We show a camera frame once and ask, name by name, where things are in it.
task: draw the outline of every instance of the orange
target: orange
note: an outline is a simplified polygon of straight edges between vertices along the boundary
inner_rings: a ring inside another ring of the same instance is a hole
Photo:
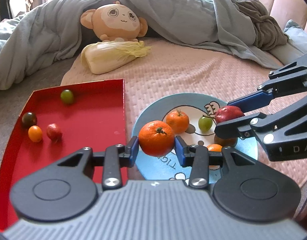
[[[141,128],[138,137],[141,150],[155,157],[171,152],[175,144],[172,128],[162,121],[148,122]]]
[[[209,144],[207,146],[209,151],[213,151],[213,152],[221,152],[221,148],[222,146],[219,144]]]
[[[33,125],[28,130],[29,139],[33,142],[40,142],[42,140],[42,130],[39,126]]]
[[[170,125],[174,133],[183,133],[189,127],[189,117],[177,109],[167,115],[166,123]]]
[[[213,152],[221,152],[221,148],[222,146],[219,144],[209,144],[207,146],[209,151],[213,151]],[[211,168],[212,170],[217,170],[219,168],[219,166],[217,165],[210,165],[209,168]]]

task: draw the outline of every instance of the gray blanket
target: gray blanket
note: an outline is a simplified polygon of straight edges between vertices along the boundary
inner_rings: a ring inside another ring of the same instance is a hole
[[[84,10],[115,0],[51,0],[24,16],[0,24],[0,90],[27,75],[72,57],[81,44]],[[251,19],[231,0],[119,0],[167,40],[210,49],[278,68],[253,46]]]
[[[285,45],[288,35],[277,21],[271,17],[266,7],[259,0],[234,0],[233,2],[244,15],[250,17],[255,28],[254,45],[262,50],[270,50],[278,45]]]

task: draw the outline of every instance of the gray ribbed plate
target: gray ribbed plate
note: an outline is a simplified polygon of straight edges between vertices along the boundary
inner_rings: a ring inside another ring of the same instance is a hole
[[[57,224],[20,220],[9,240],[301,240],[307,235],[283,220],[251,224],[220,211],[205,191],[181,180],[129,180],[105,191],[89,212]]]

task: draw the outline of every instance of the red tray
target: red tray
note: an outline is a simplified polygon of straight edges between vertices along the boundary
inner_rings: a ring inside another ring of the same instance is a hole
[[[72,105],[60,100],[64,89],[75,98]],[[0,167],[0,231],[14,224],[18,218],[9,200],[10,189],[18,180],[56,160],[81,149],[92,147],[104,151],[114,144],[125,144],[124,80],[88,82],[34,91],[23,108],[9,138]],[[26,112],[37,115],[43,131],[40,143],[32,142],[21,118]],[[46,135],[46,127],[57,123],[63,132],[61,142],[53,143]],[[123,183],[127,169],[122,168]],[[102,167],[95,168],[93,181],[101,182]]]

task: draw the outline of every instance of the orange cherry tomato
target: orange cherry tomato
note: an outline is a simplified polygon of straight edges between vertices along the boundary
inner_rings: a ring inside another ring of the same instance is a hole
[[[213,152],[221,152],[221,148],[222,146],[219,144],[209,144],[207,146],[209,151],[213,151]]]
[[[33,142],[40,142],[42,140],[42,130],[39,126],[33,125],[28,130],[29,139]]]
[[[213,152],[221,152],[221,148],[222,146],[219,144],[210,144],[207,146],[209,151],[213,151]],[[210,165],[209,166],[210,169],[212,170],[217,170],[219,168],[219,166],[214,166],[214,165]]]

